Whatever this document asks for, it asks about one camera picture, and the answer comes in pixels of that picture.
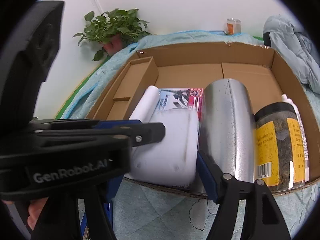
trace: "pink flower pot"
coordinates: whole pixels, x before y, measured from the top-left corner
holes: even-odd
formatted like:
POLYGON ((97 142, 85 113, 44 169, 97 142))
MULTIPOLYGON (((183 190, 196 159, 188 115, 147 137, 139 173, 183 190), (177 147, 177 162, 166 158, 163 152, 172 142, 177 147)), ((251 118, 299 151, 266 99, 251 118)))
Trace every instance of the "pink flower pot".
POLYGON ((111 41, 102 45, 106 52, 112 56, 121 49, 123 49, 122 40, 120 34, 117 34, 111 38, 111 41))

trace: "screw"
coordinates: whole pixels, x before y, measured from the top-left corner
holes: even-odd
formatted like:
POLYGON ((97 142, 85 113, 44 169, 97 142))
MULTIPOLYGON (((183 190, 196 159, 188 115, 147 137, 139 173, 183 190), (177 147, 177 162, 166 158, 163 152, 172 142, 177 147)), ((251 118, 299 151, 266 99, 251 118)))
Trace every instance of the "screw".
POLYGON ((224 174, 222 175, 222 177, 223 177, 224 179, 226 179, 226 180, 232 179, 232 176, 231 176, 231 174, 229 174, 229 173, 224 173, 224 174))
POLYGON ((142 141, 142 136, 141 135, 137 135, 136 136, 136 142, 141 142, 142 141))
POLYGON ((123 134, 116 134, 113 136, 114 139, 127 139, 126 135, 123 134))
POLYGON ((256 182, 260 186, 262 186, 264 184, 264 181, 262 179, 257 179, 256 182))

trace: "barcode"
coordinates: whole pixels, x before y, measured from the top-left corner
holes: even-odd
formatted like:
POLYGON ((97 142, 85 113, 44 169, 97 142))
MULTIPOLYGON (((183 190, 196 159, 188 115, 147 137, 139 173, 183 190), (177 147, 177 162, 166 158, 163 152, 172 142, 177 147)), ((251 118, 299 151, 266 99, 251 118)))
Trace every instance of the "barcode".
POLYGON ((258 177, 259 179, 271 177, 271 162, 259 165, 258 177))

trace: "light blue blanket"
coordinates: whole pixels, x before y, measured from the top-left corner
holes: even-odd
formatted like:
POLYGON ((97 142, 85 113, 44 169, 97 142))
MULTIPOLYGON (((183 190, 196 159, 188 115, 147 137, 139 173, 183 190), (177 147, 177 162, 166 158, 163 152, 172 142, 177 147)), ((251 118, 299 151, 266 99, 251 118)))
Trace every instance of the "light blue blanket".
MULTIPOLYGON (((215 32, 191 31, 169 35, 151 35, 132 44, 107 61, 78 92, 63 118, 84 118, 124 62, 139 49, 187 42, 239 41, 262 45, 248 34, 225 36, 215 32)), ((320 124, 320 96, 307 86, 304 90, 320 124)), ((291 236, 299 229, 319 194, 320 183, 276 197, 291 236)), ((80 215, 84 212, 79 203, 80 215)), ((239 239, 244 219, 245 201, 241 201, 233 239, 239 239)), ((212 201, 183 197, 156 191, 123 180, 114 199, 113 228, 117 239, 206 239, 218 205, 212 201)))

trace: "plastic jar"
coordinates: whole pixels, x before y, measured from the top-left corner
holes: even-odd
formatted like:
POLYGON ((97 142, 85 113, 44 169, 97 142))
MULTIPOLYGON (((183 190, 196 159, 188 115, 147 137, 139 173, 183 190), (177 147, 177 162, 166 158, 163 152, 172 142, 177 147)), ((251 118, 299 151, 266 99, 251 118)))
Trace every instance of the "plastic jar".
POLYGON ((272 192, 304 185, 305 161, 302 136, 292 105, 273 103, 255 115, 257 123, 256 178, 272 192))
POLYGON ((236 34, 241 32, 241 21, 238 19, 227 19, 228 34, 236 34))

